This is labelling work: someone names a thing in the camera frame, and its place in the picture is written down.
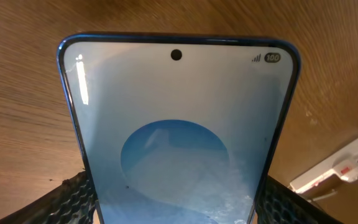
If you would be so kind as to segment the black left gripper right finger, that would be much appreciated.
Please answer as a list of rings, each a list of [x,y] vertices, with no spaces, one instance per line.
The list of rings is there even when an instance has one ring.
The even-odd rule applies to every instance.
[[[255,209],[258,224],[341,224],[270,176]]]

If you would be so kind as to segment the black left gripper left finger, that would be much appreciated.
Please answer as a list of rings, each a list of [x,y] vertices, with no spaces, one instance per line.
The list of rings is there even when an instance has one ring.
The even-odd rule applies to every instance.
[[[86,172],[80,172],[24,208],[0,219],[0,224],[92,224],[96,194]]]

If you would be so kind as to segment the blue smartphone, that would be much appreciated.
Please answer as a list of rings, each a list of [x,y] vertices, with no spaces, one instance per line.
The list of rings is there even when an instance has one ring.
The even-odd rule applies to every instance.
[[[294,45],[75,34],[57,64],[101,223],[250,223],[300,74]]]

